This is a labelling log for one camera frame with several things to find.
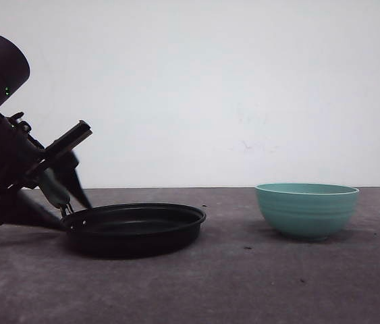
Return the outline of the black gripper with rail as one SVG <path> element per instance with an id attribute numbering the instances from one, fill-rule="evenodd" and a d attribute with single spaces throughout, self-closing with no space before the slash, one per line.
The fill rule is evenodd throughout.
<path id="1" fill-rule="evenodd" d="M 85 208 L 92 205 L 82 189 L 76 168 L 79 164 L 73 148 L 92 134 L 85 121 L 79 121 L 48 147 L 31 135 L 22 113 L 11 117 L 0 114 L 0 225 L 43 227 L 63 231 L 57 216 L 33 201 L 23 188 L 34 189 L 47 169 Z"/>

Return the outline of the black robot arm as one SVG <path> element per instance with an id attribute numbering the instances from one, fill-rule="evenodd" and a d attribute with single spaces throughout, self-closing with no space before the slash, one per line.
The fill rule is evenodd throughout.
<path id="1" fill-rule="evenodd" d="M 30 76 L 24 54 L 10 40 L 0 36 L 0 106 Z M 22 112 L 0 113 L 0 225 L 25 225 L 64 230 L 63 217 L 72 212 L 71 198 L 91 208 L 76 168 L 73 149 L 91 135 L 90 126 L 79 121 L 49 146 L 32 137 L 31 125 Z M 62 217 L 45 210 L 23 190 L 40 188 Z"/>

